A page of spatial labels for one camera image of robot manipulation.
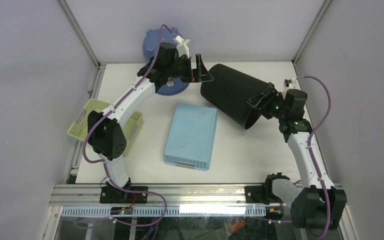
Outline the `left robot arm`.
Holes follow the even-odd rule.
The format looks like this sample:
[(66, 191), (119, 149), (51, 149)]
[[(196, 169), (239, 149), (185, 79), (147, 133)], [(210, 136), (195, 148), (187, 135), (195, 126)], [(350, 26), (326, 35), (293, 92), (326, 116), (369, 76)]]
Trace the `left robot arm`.
[(90, 145), (100, 157), (90, 163), (102, 163), (111, 197), (118, 203), (125, 203), (131, 194), (131, 179), (125, 167), (123, 154), (127, 138), (123, 127), (139, 106), (155, 95), (169, 79), (179, 78), (184, 83), (205, 83), (214, 80), (206, 68), (201, 54), (195, 55), (196, 67), (186, 46), (163, 42), (155, 55), (141, 67), (129, 88), (113, 103), (101, 111), (93, 110), (87, 116), (87, 135), (84, 146)]

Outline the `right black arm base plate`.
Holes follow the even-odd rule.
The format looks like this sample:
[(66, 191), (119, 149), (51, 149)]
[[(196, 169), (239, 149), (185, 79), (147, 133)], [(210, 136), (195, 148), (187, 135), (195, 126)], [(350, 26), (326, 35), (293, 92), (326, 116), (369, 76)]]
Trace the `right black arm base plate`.
[(245, 202), (248, 204), (261, 203), (269, 205), (280, 203), (281, 199), (273, 194), (272, 189), (265, 184), (247, 185), (244, 187)]

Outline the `large black plastic bucket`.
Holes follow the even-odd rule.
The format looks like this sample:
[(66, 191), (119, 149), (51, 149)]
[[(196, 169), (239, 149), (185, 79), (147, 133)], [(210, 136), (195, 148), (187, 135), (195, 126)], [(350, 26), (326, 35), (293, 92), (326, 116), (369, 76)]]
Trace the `large black plastic bucket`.
[(261, 113), (248, 100), (273, 84), (220, 63), (211, 67), (209, 73), (214, 80), (201, 84), (201, 96), (243, 128), (251, 128)]

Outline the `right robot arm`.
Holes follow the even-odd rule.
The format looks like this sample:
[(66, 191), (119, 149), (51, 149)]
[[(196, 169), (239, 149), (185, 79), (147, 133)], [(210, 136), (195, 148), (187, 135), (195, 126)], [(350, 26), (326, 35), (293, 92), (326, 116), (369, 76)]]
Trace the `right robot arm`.
[(279, 92), (269, 86), (247, 100), (265, 118), (278, 119), (279, 131), (293, 154), (301, 182), (298, 188), (282, 173), (269, 174), (255, 199), (289, 206), (296, 228), (330, 231), (339, 226), (347, 196), (344, 190), (335, 187), (321, 163), (315, 131), (304, 118), (307, 97), (307, 93), (296, 88)]

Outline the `large blue plastic bucket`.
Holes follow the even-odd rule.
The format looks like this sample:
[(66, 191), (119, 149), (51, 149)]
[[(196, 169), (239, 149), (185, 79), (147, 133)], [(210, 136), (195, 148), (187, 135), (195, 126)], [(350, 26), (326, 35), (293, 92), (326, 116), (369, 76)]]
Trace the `large blue plastic bucket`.
[[(174, 35), (183, 36), (179, 33), (176, 27), (162, 29), (161, 43), (171, 43), (176, 45), (174, 41)], [(157, 51), (158, 41), (160, 39), (160, 29), (149, 29), (146, 32), (146, 36), (142, 42), (142, 54), (144, 61), (148, 63), (150, 59), (155, 55)], [(184, 92), (188, 88), (188, 83), (183, 83), (179, 78), (170, 78), (168, 82), (163, 85), (156, 93), (161, 96), (174, 96)]]

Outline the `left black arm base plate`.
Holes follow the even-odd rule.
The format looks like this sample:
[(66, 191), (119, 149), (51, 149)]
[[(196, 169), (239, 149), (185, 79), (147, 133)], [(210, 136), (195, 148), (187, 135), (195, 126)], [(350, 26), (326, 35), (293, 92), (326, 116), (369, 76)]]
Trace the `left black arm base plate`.
[(147, 193), (130, 193), (121, 191), (111, 185), (101, 187), (99, 202), (101, 204), (146, 204), (148, 202)]

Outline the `light blue perforated basket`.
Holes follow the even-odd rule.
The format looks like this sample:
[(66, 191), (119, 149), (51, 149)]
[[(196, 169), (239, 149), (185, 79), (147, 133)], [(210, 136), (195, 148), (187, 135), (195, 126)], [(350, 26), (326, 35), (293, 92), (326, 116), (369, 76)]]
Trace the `light blue perforated basket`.
[(215, 108), (178, 103), (164, 149), (163, 162), (170, 166), (208, 171), (217, 121)]

